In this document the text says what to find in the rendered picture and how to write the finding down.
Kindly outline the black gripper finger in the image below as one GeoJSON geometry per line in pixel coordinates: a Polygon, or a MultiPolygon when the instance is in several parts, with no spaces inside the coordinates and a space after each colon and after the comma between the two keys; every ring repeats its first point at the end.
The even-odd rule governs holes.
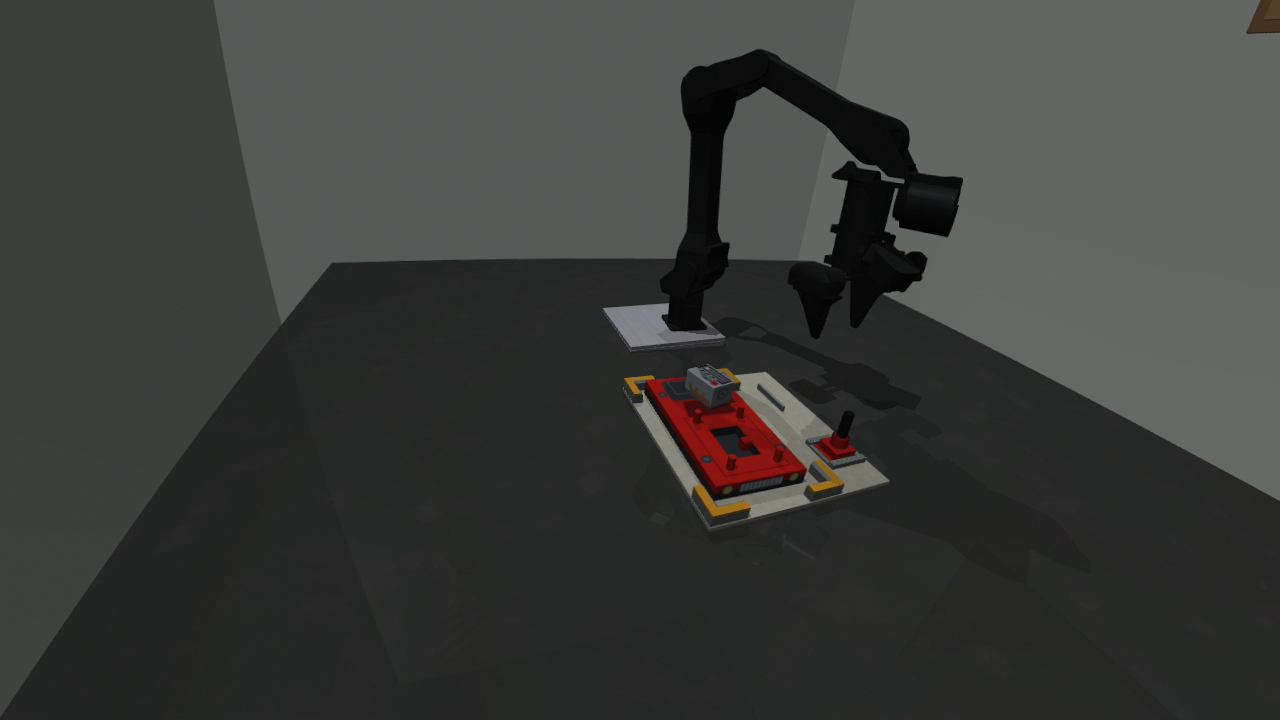
{"type": "Polygon", "coordinates": [[[812,337],[819,338],[829,314],[829,306],[838,302],[842,296],[826,299],[817,293],[808,292],[806,290],[797,288],[796,286],[794,286],[794,290],[797,290],[799,297],[801,299],[812,337]]]}
{"type": "Polygon", "coordinates": [[[874,305],[876,299],[884,292],[876,283],[864,279],[850,281],[850,325],[858,328],[874,305]]]}

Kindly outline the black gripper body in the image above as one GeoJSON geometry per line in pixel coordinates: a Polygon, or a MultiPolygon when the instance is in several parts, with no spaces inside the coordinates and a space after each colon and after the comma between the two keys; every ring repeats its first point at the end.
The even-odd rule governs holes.
{"type": "Polygon", "coordinates": [[[827,299],[838,296],[844,291],[846,281],[864,279],[876,283],[864,270],[865,264],[859,268],[859,272],[850,268],[852,256],[863,241],[869,242],[870,234],[879,234],[877,241],[884,241],[891,232],[886,232],[886,225],[881,224],[850,222],[842,217],[838,219],[838,224],[832,224],[829,231],[836,233],[835,249],[824,258],[824,263],[832,266],[815,261],[797,263],[790,268],[788,284],[827,299]]]}

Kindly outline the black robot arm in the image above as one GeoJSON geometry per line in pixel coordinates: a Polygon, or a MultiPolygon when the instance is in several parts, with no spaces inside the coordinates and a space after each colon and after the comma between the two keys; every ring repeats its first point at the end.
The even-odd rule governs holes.
{"type": "MultiPolygon", "coordinates": [[[[669,293],[668,314],[662,315],[669,331],[707,331],[701,322],[704,290],[712,288],[730,266],[730,243],[722,243],[718,234],[724,132],[735,102],[762,87],[826,124],[859,161],[904,181],[881,181],[881,170],[846,161],[832,173],[833,179],[849,181],[840,217],[886,225],[899,188],[892,214],[900,228],[945,237],[952,229],[963,178],[919,173],[908,151],[910,137],[902,120],[849,101],[762,49],[710,67],[694,67],[681,85],[684,118],[691,135],[687,229],[675,270],[660,278],[662,292],[669,293]]],[[[878,236],[863,241],[850,268],[859,272],[865,264],[864,270],[884,293],[905,292],[913,281],[922,281],[925,255],[895,249],[896,234],[884,241],[877,241],[878,236]]]]}

